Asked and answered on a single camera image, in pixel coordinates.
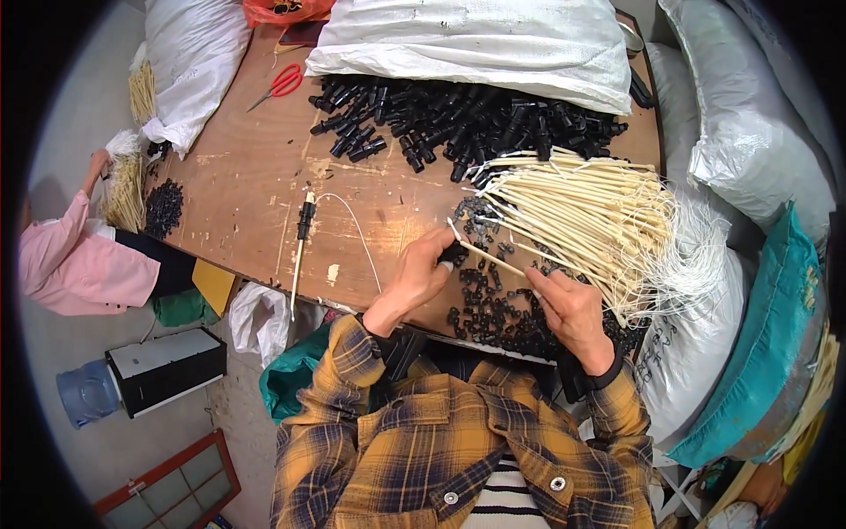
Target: wooden table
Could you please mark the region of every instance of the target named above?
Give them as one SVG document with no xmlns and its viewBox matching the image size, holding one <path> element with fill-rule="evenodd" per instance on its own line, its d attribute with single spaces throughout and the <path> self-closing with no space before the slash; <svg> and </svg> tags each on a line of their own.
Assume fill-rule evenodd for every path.
<svg viewBox="0 0 846 529">
<path fill-rule="evenodd" d="M 631 18 L 623 14 L 618 18 L 636 30 Z M 290 290 L 296 223 L 305 192 L 334 193 L 346 200 L 358 219 L 385 285 L 405 245 L 443 226 L 469 193 L 450 182 L 452 163 L 440 156 L 440 148 L 437 162 L 415 174 L 387 127 L 377 132 L 389 142 L 379 154 L 356 164 L 331 157 L 335 134 L 309 133 L 327 118 L 307 101 L 308 96 L 320 94 L 315 79 L 306 78 L 294 93 L 270 98 L 245 113 L 280 68 L 289 63 L 302 65 L 310 52 L 302 48 L 285 53 L 271 71 L 279 33 L 278 28 L 266 25 L 255 30 L 226 97 L 190 154 L 183 161 L 168 157 L 157 181 L 148 182 L 148 187 L 156 186 L 169 177 L 184 187 L 181 223 L 167 242 L 257 283 Z M 631 63 L 651 85 L 645 54 Z M 656 110 L 632 103 L 632 111 L 633 115 L 621 119 L 629 123 L 629 129 L 614 138 L 611 153 L 662 168 Z M 495 243 L 491 248 L 496 253 Z M 533 259 L 516 255 L 508 261 L 527 266 Z M 465 266 L 470 266 L 476 259 L 467 262 Z M 501 277 L 506 290 L 526 286 L 505 270 Z M 410 321 L 452 336 L 445 318 L 450 306 L 463 304 L 460 286 L 455 273 L 444 292 L 410 315 Z M 305 246 L 298 294 L 329 306 L 362 310 L 378 293 L 353 219 L 341 201 L 324 197 Z"/>
</svg>

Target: pink shirt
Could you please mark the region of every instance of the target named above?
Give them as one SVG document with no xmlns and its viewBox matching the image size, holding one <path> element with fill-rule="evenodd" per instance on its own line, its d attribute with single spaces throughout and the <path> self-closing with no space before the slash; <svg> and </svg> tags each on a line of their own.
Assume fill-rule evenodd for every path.
<svg viewBox="0 0 846 529">
<path fill-rule="evenodd" d="M 88 206 L 80 191 L 57 223 L 32 223 L 20 236 L 24 294 L 65 316 L 120 314 L 128 306 L 143 306 L 156 285 L 159 263 L 85 231 Z"/>
</svg>

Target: plaid shirt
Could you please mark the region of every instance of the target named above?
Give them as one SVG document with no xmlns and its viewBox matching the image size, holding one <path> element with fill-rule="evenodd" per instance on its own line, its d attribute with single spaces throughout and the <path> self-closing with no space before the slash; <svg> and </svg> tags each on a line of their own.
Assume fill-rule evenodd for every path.
<svg viewBox="0 0 846 529">
<path fill-rule="evenodd" d="M 376 347 L 354 317 L 333 324 L 302 411 L 277 431 L 271 527 L 461 527 L 506 449 L 550 526 L 654 526 L 650 421 L 628 362 L 587 397 L 589 446 L 531 375 L 487 361 L 465 383 L 421 357 L 365 414 L 385 369 Z"/>
</svg>

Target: person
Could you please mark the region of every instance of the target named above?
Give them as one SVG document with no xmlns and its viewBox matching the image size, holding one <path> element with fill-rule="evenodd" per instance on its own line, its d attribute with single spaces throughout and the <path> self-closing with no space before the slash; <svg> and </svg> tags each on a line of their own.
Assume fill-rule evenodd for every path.
<svg viewBox="0 0 846 529">
<path fill-rule="evenodd" d="M 412 242 L 363 316 L 332 325 L 301 412 L 277 430 L 271 527 L 654 526 L 650 419 L 632 366 L 602 331 L 599 290 L 559 271 L 525 273 L 592 377 L 595 439 L 582 442 L 528 372 L 483 353 L 458 376 L 421 355 L 367 413 L 386 369 L 378 340 L 444 287 L 453 267 L 437 258 L 453 242 L 449 228 Z"/>
<path fill-rule="evenodd" d="M 196 258 L 143 234 L 88 218 L 91 194 L 109 161 L 91 155 L 88 175 L 60 219 L 33 222 L 25 199 L 18 265 L 23 293 L 65 316 L 120 314 L 194 288 Z"/>
</svg>

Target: striped undershirt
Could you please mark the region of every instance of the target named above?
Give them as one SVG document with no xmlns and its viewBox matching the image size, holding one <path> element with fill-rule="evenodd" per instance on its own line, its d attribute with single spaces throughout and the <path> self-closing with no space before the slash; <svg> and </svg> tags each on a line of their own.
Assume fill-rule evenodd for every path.
<svg viewBox="0 0 846 529">
<path fill-rule="evenodd" d="M 488 478 L 462 529 L 548 529 L 537 509 L 517 460 L 509 450 Z"/>
</svg>

